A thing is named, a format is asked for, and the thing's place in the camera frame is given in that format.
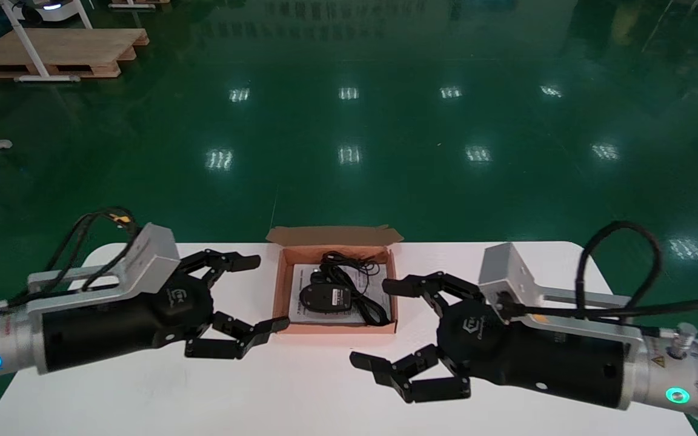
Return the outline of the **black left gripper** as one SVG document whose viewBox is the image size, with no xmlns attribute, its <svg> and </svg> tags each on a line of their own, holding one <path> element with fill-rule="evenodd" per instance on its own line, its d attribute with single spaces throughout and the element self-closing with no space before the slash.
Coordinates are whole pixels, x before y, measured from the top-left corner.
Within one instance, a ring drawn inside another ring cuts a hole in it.
<svg viewBox="0 0 698 436">
<path fill-rule="evenodd" d="M 222 274 L 254 270 L 260 264 L 260 255 L 205 249 L 182 259 L 177 273 L 156 293 L 44 314 L 45 371 L 163 348 L 180 340 L 186 340 L 186 358 L 240 360 L 288 328 L 290 319 L 285 315 L 249 325 L 224 312 L 213 314 L 210 290 Z M 202 277 L 191 276 L 203 268 L 208 271 Z M 197 337 L 210 321 L 211 329 L 229 339 Z"/>
</svg>

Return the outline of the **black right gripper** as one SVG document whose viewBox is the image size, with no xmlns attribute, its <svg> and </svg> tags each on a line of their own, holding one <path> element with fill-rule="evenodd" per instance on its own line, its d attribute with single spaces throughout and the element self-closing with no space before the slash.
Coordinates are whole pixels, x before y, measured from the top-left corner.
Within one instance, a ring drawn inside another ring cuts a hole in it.
<svg viewBox="0 0 698 436">
<path fill-rule="evenodd" d="M 384 279 L 390 296 L 422 298 L 440 318 L 437 345 L 395 362 L 352 352 L 352 367 L 370 372 L 405 403 L 471 397 L 469 377 L 582 403 L 617 409 L 623 389 L 624 347 L 615 340 L 534 329 L 520 321 L 505 325 L 485 303 L 476 284 L 443 271 Z M 463 300 L 450 305 L 442 293 Z M 447 377 L 421 375 L 443 365 Z"/>
</svg>

